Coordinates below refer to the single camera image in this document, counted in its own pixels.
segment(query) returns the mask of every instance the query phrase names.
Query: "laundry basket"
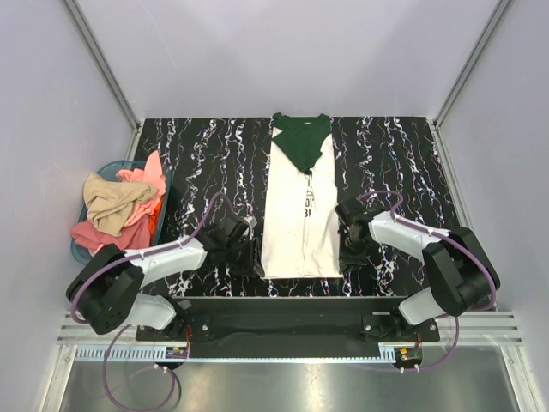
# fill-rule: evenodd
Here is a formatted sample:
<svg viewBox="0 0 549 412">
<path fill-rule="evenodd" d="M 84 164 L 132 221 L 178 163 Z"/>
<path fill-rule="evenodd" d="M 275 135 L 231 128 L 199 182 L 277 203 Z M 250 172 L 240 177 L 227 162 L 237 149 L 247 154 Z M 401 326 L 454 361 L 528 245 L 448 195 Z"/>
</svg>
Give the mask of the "laundry basket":
<svg viewBox="0 0 549 412">
<path fill-rule="evenodd" d="M 122 169 L 134 170 L 136 168 L 143 169 L 145 168 L 145 163 L 146 161 L 113 161 L 108 165 L 103 166 L 97 172 L 97 174 L 101 176 L 103 179 L 108 180 L 110 182 L 119 182 L 120 179 L 117 178 L 117 173 L 120 170 Z M 158 225 L 156 227 L 156 232 L 154 234 L 154 239 L 151 246 L 158 245 L 158 242 L 160 239 L 160 231 L 162 229 L 162 223 L 164 222 L 164 215 L 166 214 L 167 198 L 168 198 L 168 194 L 170 193 L 170 187 L 172 186 L 172 172 L 170 172 L 170 169 L 167 166 L 163 166 L 162 172 L 166 177 L 166 193 L 162 197 L 162 208 L 160 210 Z M 80 213 L 80 216 L 78 217 L 78 221 L 85 221 L 86 219 L 87 219 L 87 207 L 84 204 L 82 206 L 82 211 Z M 89 251 L 85 247 L 77 245 L 74 239 L 72 239 L 72 241 L 70 242 L 70 251 L 72 252 L 72 256 L 74 256 L 75 259 L 81 264 L 87 264 L 89 260 L 92 258 L 92 255 L 89 254 Z"/>
</svg>

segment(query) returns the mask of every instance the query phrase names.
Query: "orange cloth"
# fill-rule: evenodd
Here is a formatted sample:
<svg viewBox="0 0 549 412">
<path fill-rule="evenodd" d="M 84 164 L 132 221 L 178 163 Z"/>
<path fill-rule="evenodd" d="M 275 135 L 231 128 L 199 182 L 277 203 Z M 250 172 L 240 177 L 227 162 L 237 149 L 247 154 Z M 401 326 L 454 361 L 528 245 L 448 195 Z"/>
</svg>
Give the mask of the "orange cloth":
<svg viewBox="0 0 549 412">
<path fill-rule="evenodd" d="M 155 150 L 147 159 L 145 170 L 121 170 L 117 176 L 123 182 L 144 182 L 158 189 L 156 196 L 147 203 L 134 203 L 134 208 L 130 218 L 124 223 L 124 226 L 135 225 L 144 215 L 151 215 L 154 208 L 158 205 L 160 198 L 166 193 L 166 178 L 162 174 L 162 164 L 160 163 L 160 154 Z"/>
<path fill-rule="evenodd" d="M 148 231 L 151 233 L 151 245 L 156 235 L 156 228 L 158 227 L 158 221 L 160 220 L 160 211 L 162 210 L 162 199 L 158 202 L 154 208 L 154 212 L 148 218 Z"/>
</svg>

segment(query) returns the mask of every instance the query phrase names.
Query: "black mounting base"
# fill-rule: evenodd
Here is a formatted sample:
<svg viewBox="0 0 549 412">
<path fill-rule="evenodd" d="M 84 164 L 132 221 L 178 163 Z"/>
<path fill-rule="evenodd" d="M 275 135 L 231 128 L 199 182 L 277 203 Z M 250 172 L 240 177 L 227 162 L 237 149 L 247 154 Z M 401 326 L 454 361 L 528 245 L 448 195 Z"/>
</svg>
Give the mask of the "black mounting base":
<svg viewBox="0 0 549 412">
<path fill-rule="evenodd" d="M 379 356 L 379 342 L 414 344 L 440 340 L 436 323 L 425 322 L 406 334 L 366 335 L 380 327 L 406 298 L 184 298 L 186 323 L 193 330 L 191 358 L 311 358 Z M 139 330 L 136 340 L 184 342 Z"/>
</svg>

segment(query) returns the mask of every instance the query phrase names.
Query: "purple cable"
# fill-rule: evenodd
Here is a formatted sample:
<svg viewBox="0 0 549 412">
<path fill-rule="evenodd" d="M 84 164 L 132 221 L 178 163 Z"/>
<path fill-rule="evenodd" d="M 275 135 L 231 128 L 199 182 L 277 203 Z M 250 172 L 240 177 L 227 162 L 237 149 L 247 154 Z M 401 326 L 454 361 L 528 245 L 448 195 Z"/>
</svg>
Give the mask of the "purple cable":
<svg viewBox="0 0 549 412">
<path fill-rule="evenodd" d="M 114 343 L 118 340 L 118 338 L 129 327 L 130 327 L 129 325 L 126 325 L 117 333 L 117 335 L 114 337 L 114 339 L 112 339 L 112 342 L 109 345 L 109 348 L 105 352 L 105 357 L 103 358 L 103 367 L 102 367 L 103 387 L 105 388 L 105 393 L 106 393 L 107 397 L 109 398 L 109 400 L 115 406 L 119 407 L 121 410 L 125 410 L 126 412 L 154 412 L 155 410 L 160 410 L 160 409 L 164 408 L 166 406 L 166 404 L 168 402 L 170 402 L 170 399 L 172 398 L 173 392 L 175 391 L 176 381 L 179 380 L 178 376 L 175 374 L 174 371 L 172 371 L 171 369 L 165 369 L 170 373 L 170 376 L 172 377 L 172 387 L 170 388 L 170 391 L 168 392 L 168 395 L 166 396 L 166 399 L 164 399 L 164 401 L 162 401 L 162 403 L 160 403 L 160 405 L 158 405 L 157 407 L 152 408 L 152 409 L 133 409 L 133 408 L 128 408 L 127 406 L 122 405 L 119 401 L 117 401 L 117 399 L 114 397 L 114 395 L 112 395 L 112 391 L 111 391 L 111 389 L 109 389 L 109 385 L 108 385 L 107 380 L 106 380 L 107 360 L 109 359 L 109 355 L 111 354 L 112 347 L 114 346 Z M 147 370 L 147 369 L 154 369 L 154 367 L 144 367 L 142 370 L 137 371 L 137 373 L 135 373 L 134 376 L 139 374 L 140 372 L 142 372 L 144 370 Z"/>
<path fill-rule="evenodd" d="M 210 199 L 209 201 L 209 205 L 208 205 L 208 208 L 206 209 L 206 211 L 204 212 L 204 215 L 202 217 L 202 219 L 200 220 L 200 222 L 198 223 L 198 225 L 196 225 L 195 227 L 195 230 L 189 235 L 189 237 L 187 239 L 185 239 L 183 242 L 181 242 L 180 244 L 176 244 L 176 245 L 169 245 L 169 246 L 166 246 L 166 247 L 161 247 L 159 249 L 156 249 L 154 251 L 148 251 L 148 252 L 145 252 L 144 256 L 145 257 L 148 257 L 148 256 L 152 256 L 152 255 L 155 255 L 155 254 L 158 254 L 158 253 L 162 253 L 164 251 L 170 251 L 170 250 L 173 250 L 173 249 L 176 249 L 176 248 L 179 248 L 179 247 L 182 247 L 182 246 L 185 246 L 187 245 L 191 240 L 193 240 L 196 235 L 198 234 L 198 232 L 204 227 L 204 224 L 206 223 L 206 219 L 208 219 L 208 216 L 209 214 L 211 213 L 212 211 L 212 208 L 214 207 L 214 203 L 215 201 L 217 200 L 218 197 L 223 197 L 223 200 L 226 201 L 227 203 L 227 206 L 229 207 L 229 209 L 231 210 L 232 213 L 234 213 L 234 207 L 232 206 L 232 203 L 231 203 L 231 200 L 227 197 L 227 195 L 221 191 L 218 191 L 217 193 L 215 193 L 212 198 Z M 130 262 L 132 260 L 136 260 L 138 258 L 141 258 L 141 254 L 139 255 L 132 255 L 132 256 L 126 256 L 126 257 L 121 257 L 120 259 L 117 259 L 111 263 L 109 263 L 107 266 L 104 266 L 103 268 L 101 268 L 100 270 L 98 270 L 97 272 L 95 272 L 93 275 L 91 275 L 85 282 L 84 284 L 82 284 L 82 286 L 80 287 L 80 289 L 78 289 L 78 292 L 76 292 L 76 295 L 74 297 L 74 299 L 72 300 L 72 304 L 70 306 L 70 316 L 73 318 L 73 320 L 75 322 L 77 322 L 78 324 L 86 324 L 87 322 L 84 320 L 84 319 L 80 319 L 78 318 L 78 315 L 76 315 L 76 308 L 78 307 L 78 301 L 80 300 L 80 298 L 82 297 L 82 295 L 84 294 L 84 292 L 86 291 L 86 289 L 89 287 L 89 285 L 91 285 L 97 278 L 99 278 L 101 275 L 104 275 L 106 272 L 108 272 L 109 270 L 111 270 L 112 268 L 118 266 L 119 264 L 123 264 L 125 262 Z M 175 390 L 175 384 L 176 382 L 179 381 L 179 378 L 178 376 L 170 369 L 167 369 L 167 371 L 170 373 L 170 376 L 172 377 L 172 388 L 170 389 L 170 392 L 168 393 L 166 399 L 160 404 L 158 405 L 156 408 L 152 408 L 152 409 L 132 409 L 132 408 L 127 408 L 125 407 L 124 405 L 122 405 L 119 401 L 117 401 L 115 399 L 115 397 L 112 395 L 112 391 L 109 389 L 109 385 L 107 383 L 107 380 L 106 380 L 106 366 L 107 366 L 107 362 L 108 362 L 108 358 L 109 358 L 109 355 L 111 354 L 111 350 L 112 350 L 112 347 L 114 346 L 114 343 L 117 341 L 117 339 L 129 328 L 130 326 L 129 325 L 126 325 L 124 326 L 118 333 L 117 335 L 114 337 L 114 339 L 112 339 L 112 342 L 111 344 L 109 345 L 109 348 L 106 350 L 105 352 L 105 357 L 103 358 L 103 367 L 102 367 L 102 370 L 103 370 L 103 386 L 105 388 L 105 393 L 107 395 L 107 397 L 111 400 L 112 403 L 114 403 L 117 407 L 119 407 L 121 410 L 125 410 L 127 412 L 154 412 L 156 410 L 159 410 L 161 408 L 164 408 L 164 406 L 166 406 L 166 404 L 170 401 L 170 399 L 172 398 L 172 395 L 173 395 L 173 391 Z M 131 378 L 135 377 L 136 375 L 138 374 L 141 374 L 141 372 L 144 372 L 145 370 L 147 369 L 151 369 L 151 368 L 154 368 L 154 367 L 145 367 L 143 369 L 141 369 L 140 371 L 137 371 L 136 373 L 134 373 Z"/>
<path fill-rule="evenodd" d="M 458 318 L 454 318 L 455 320 L 455 337 L 454 337 L 454 343 L 452 343 L 452 347 L 449 349 L 448 353 L 441 359 L 433 363 L 432 365 L 427 365 L 426 367 L 420 367 L 419 371 L 416 369 L 404 369 L 403 372 L 410 373 L 410 372 L 420 372 L 420 371 L 431 371 L 435 369 L 436 367 L 442 366 L 444 363 L 448 361 L 450 356 L 455 352 L 455 349 L 457 348 L 457 341 L 460 339 L 460 321 Z M 364 365 L 357 365 L 352 364 L 354 367 L 359 367 L 360 369 L 366 369 L 369 371 L 374 372 L 400 372 L 398 369 L 379 369 L 376 367 L 365 367 Z"/>
</svg>

